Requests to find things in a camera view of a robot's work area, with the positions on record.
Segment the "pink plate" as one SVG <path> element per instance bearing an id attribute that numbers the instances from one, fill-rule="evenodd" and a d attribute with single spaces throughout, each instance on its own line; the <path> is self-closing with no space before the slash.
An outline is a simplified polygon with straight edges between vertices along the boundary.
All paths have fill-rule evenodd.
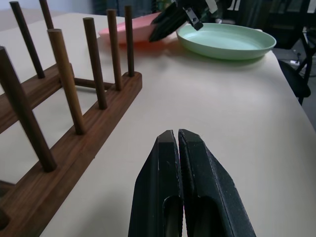
<path id="1" fill-rule="evenodd" d="M 133 42 L 149 41 L 149 37 L 153 32 L 155 25 L 151 25 L 151 22 L 160 13 L 152 13 L 145 16 L 140 16 L 132 19 L 132 31 L 133 31 Z M 117 20 L 117 31 L 118 31 L 118 43 L 126 44 L 126 31 L 125 22 L 122 17 L 118 17 Z"/>

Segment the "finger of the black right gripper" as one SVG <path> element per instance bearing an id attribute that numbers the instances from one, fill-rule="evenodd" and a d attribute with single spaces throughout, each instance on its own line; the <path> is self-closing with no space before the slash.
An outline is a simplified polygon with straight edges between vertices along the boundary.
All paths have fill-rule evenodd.
<path id="1" fill-rule="evenodd" d="M 179 27 L 187 22 L 186 16 L 162 16 L 156 17 L 152 24 L 154 30 L 149 37 L 149 42 L 156 42 L 162 40 L 176 31 Z"/>
<path id="2" fill-rule="evenodd" d="M 172 3 L 164 11 L 162 11 L 151 24 L 183 24 L 186 22 L 186 16 L 184 10 L 179 7 L 176 3 Z"/>

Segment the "dark wooden dish rack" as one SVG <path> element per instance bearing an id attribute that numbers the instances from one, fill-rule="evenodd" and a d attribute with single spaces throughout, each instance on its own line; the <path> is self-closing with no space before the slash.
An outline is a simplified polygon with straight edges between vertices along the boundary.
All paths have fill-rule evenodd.
<path id="1" fill-rule="evenodd" d="M 39 237 L 142 88 L 134 70 L 131 7 L 125 8 L 128 71 L 121 73 L 116 12 L 107 11 L 115 81 L 104 82 L 94 20 L 83 19 L 93 79 L 74 76 L 62 31 L 53 26 L 46 0 L 40 0 L 56 63 L 44 70 L 19 2 L 11 2 L 36 70 L 20 82 L 6 49 L 0 46 L 0 134 L 20 122 L 38 162 L 16 183 L 0 180 L 0 237 Z M 33 109 L 64 89 L 73 126 L 51 148 Z"/>

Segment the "black chair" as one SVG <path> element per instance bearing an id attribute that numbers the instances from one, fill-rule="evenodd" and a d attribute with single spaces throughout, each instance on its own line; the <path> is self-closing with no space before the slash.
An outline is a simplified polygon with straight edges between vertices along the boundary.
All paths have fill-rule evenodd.
<path id="1" fill-rule="evenodd" d="M 308 81 L 311 75 L 313 57 L 316 54 L 316 27 L 307 29 L 305 34 L 301 33 L 300 40 L 306 58 L 299 64 L 298 68 L 294 69 L 281 60 L 278 60 L 278 63 L 299 104 L 302 105 L 304 98 L 311 95 Z"/>

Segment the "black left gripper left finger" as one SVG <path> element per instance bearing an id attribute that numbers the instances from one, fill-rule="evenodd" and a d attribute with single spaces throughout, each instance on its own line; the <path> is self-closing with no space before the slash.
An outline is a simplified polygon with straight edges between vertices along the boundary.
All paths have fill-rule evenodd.
<path id="1" fill-rule="evenodd" d="M 128 237 L 182 237 L 183 185 L 172 130 L 159 135 L 134 186 Z"/>

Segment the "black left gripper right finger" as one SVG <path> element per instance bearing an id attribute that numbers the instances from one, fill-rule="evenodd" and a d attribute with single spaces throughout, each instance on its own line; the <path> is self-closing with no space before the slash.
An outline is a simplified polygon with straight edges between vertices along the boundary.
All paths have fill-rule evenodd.
<path id="1" fill-rule="evenodd" d="M 256 237 L 233 179 L 198 134 L 178 131 L 188 237 Z"/>

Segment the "green plate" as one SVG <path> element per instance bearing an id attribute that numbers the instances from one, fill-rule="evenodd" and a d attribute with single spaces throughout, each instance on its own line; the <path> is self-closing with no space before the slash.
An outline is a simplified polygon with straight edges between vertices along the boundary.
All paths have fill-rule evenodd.
<path id="1" fill-rule="evenodd" d="M 176 35 L 187 50 L 223 60 L 260 58 L 277 43 L 273 36 L 261 30 L 230 24 L 205 23 L 198 31 L 187 24 Z"/>

